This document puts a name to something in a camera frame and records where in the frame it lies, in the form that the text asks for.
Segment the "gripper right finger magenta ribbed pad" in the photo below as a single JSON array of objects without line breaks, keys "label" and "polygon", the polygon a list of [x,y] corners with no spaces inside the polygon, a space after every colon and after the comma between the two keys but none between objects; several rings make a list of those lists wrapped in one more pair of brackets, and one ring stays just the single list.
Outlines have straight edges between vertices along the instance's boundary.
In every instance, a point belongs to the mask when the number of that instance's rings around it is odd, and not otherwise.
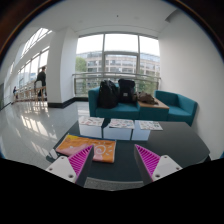
[{"label": "gripper right finger magenta ribbed pad", "polygon": [[137,144],[134,145],[134,157],[145,185],[182,169],[168,155],[159,156]]}]

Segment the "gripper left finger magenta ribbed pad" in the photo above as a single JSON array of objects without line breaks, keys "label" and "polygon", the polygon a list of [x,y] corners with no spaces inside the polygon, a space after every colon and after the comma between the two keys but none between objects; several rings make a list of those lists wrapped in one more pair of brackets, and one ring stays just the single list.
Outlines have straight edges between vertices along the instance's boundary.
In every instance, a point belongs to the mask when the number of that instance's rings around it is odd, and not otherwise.
[{"label": "gripper left finger magenta ribbed pad", "polygon": [[47,171],[83,187],[92,164],[93,156],[94,146],[90,145],[69,157],[58,157],[47,168]]}]

